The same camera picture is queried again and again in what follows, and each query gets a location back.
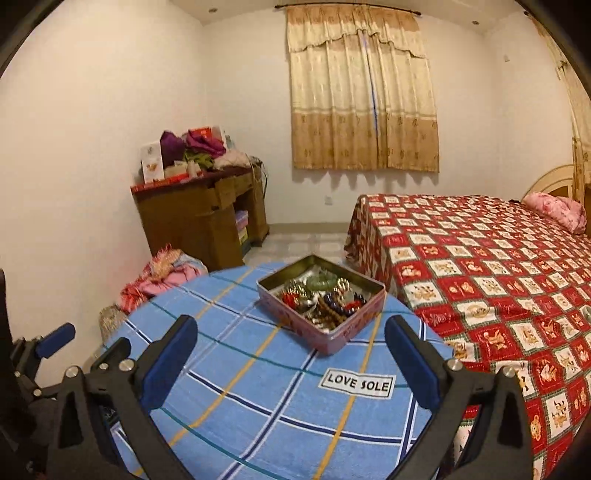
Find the wooden cabinet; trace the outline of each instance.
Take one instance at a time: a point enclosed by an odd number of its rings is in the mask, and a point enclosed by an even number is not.
[[[155,255],[167,244],[201,260],[210,271],[244,265],[235,210],[248,211],[248,237],[260,245],[269,233],[261,171],[134,194],[144,232]]]

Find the white wall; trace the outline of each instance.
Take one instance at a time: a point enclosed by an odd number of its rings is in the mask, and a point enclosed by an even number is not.
[[[0,267],[15,336],[65,321],[61,378],[149,260],[129,186],[139,146],[206,123],[201,24],[166,0],[66,0],[0,80]]]
[[[492,52],[483,36],[458,25],[427,16],[419,23],[439,119],[439,175],[293,170],[284,11],[263,10],[205,26],[210,120],[224,125],[238,148],[267,165],[270,223],[347,222],[362,193],[496,192]],[[325,195],[333,197],[333,206],[324,205]]]
[[[498,195],[520,199],[543,174],[573,161],[569,100],[546,44],[522,12],[486,37],[501,87]]]

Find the metal tin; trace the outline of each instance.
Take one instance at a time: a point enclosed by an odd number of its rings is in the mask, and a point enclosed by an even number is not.
[[[272,294],[273,290],[303,275],[314,265],[318,265],[337,274],[339,277],[347,279],[353,285],[371,294],[367,303],[358,312],[351,315],[345,322],[329,332],[319,330],[309,320],[289,308]],[[256,283],[256,286],[261,303],[266,309],[279,322],[306,339],[312,348],[317,349],[325,355],[332,355],[338,352],[349,340],[355,337],[384,309],[384,301],[386,299],[386,288],[383,283],[316,255],[308,255],[295,263],[287,265],[277,272],[260,279]]]

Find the blue clamp pad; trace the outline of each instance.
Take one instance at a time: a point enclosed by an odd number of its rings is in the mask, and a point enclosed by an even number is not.
[[[197,343],[198,332],[195,319],[181,315],[164,337],[139,357],[134,384],[145,411],[164,404]]]
[[[75,336],[76,328],[71,323],[64,323],[37,344],[35,354],[39,358],[49,358],[70,343]]]
[[[447,383],[443,358],[433,345],[420,340],[400,315],[386,321],[384,336],[418,404],[436,411]]]

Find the folded clothes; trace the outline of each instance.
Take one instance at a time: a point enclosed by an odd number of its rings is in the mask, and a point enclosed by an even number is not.
[[[251,161],[245,153],[235,148],[230,148],[224,155],[216,158],[213,162],[213,168],[216,170],[222,170],[226,167],[251,168]]]
[[[182,160],[185,148],[187,147],[182,138],[165,130],[160,137],[160,151],[164,168],[174,165],[175,160]]]
[[[205,170],[213,168],[213,159],[209,153],[194,152],[190,149],[186,149],[183,160],[186,162],[194,161],[197,165]]]
[[[189,130],[185,136],[185,143],[194,152],[209,153],[212,158],[218,158],[226,153],[226,147],[217,138],[199,135],[197,131]]]
[[[121,290],[117,305],[131,313],[150,298],[203,275],[207,275],[207,267],[200,260],[166,245],[140,276]]]

